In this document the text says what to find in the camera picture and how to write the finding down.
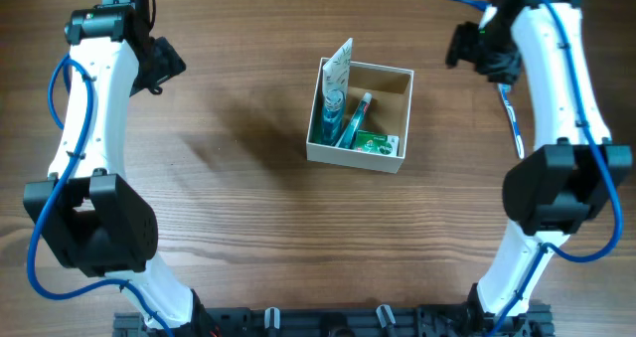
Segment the blue white toothbrush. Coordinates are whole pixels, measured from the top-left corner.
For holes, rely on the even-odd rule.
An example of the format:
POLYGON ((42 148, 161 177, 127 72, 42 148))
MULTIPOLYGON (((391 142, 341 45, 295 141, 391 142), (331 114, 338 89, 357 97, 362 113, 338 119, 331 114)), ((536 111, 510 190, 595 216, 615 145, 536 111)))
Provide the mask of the blue white toothbrush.
POLYGON ((511 131, 513 135, 513 141, 515 144, 517 155, 520 159, 523 159, 525 157, 525 147, 523 143, 523 138, 518 126, 516 113, 508 99, 508 93, 510 92, 511 87, 508 84, 497 84, 497 89, 510 122, 511 131))

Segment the white square box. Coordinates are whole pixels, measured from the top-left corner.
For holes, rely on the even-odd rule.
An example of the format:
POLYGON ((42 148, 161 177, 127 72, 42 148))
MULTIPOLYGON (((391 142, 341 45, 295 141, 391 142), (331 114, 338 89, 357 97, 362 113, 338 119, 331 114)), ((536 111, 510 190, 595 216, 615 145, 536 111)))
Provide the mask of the white square box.
POLYGON ((396 173, 402 165, 408 142, 414 71, 352 62, 345 116, 350 117, 365 93, 372 95, 361 128, 397 138, 397 152, 383 155, 344 149, 319 142, 322 111, 322 73, 317 75, 305 140, 309 161, 366 170, 396 173))

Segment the green Dettol soap pack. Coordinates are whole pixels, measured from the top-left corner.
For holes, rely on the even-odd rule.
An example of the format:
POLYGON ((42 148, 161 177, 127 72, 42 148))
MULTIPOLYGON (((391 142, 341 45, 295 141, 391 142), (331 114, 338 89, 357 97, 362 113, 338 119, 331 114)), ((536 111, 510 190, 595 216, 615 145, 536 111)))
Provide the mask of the green Dettol soap pack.
POLYGON ((352 145, 355 151, 379 154, 389 157, 398 156, 399 137, 359 130, 352 145))

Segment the white patterned cream tube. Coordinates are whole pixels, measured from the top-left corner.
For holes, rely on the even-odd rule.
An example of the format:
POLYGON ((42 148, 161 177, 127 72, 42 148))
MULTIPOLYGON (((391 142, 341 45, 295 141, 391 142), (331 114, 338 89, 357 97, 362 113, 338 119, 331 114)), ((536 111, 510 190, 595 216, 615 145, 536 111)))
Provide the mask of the white patterned cream tube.
POLYGON ((322 93, 337 90, 347 95, 354 40, 349 38, 322 66, 322 93))

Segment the blue Listerine mouthwash bottle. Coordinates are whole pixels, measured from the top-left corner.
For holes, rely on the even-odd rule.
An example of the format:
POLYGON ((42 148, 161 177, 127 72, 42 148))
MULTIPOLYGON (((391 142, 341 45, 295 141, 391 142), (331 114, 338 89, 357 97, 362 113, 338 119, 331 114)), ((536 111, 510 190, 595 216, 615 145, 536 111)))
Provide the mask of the blue Listerine mouthwash bottle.
POLYGON ((332 89, 323 98, 321 139, 325 145, 334 145, 341 135, 346 97, 341 90, 332 89))

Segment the Colgate toothpaste tube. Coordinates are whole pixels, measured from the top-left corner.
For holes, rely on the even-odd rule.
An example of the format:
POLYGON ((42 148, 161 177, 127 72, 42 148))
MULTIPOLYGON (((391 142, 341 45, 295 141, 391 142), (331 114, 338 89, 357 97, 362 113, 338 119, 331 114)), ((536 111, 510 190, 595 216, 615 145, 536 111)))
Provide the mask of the Colgate toothpaste tube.
POLYGON ((354 114, 352 115, 347 127, 343 131, 343 134, 339 138, 336 143, 338 148, 350 149, 355 135, 357 134, 364 118, 366 116, 367 110, 372 102, 373 96, 370 92, 366 92, 363 95, 363 98, 359 102, 354 114))

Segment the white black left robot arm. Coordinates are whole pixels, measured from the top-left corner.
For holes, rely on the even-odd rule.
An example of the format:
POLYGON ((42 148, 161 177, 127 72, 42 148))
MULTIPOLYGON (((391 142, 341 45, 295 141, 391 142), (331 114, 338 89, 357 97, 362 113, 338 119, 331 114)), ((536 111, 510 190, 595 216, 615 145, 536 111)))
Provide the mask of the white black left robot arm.
POLYGON ((157 251, 158 226, 148 203, 125 178, 123 148, 129 100, 182 73, 183 60, 151 34, 156 0, 101 0, 72 13, 69 52, 53 76, 69 95, 57 116, 62 138, 44 181, 25 188, 34 221, 27 276, 37 292, 36 252, 45 241, 58 262, 80 270, 92 288, 112 285, 159 336, 196 336, 205 311, 157 251))

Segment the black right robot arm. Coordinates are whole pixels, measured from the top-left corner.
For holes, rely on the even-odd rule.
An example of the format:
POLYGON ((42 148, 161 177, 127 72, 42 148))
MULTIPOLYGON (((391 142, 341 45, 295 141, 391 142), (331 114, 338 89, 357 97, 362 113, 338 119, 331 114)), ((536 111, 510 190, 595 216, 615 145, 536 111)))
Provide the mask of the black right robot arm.
POLYGON ((471 63, 490 82, 514 84, 525 76, 534 121, 533 152, 505 176, 508 223, 496 257, 471 292, 476 327, 494 334, 515 328, 553 256, 605 206, 613 231, 599 260, 618 245, 624 216, 618 186, 632 152, 615 144, 598 109, 582 42, 581 0, 487 0, 482 19, 459 25, 446 63, 471 63))

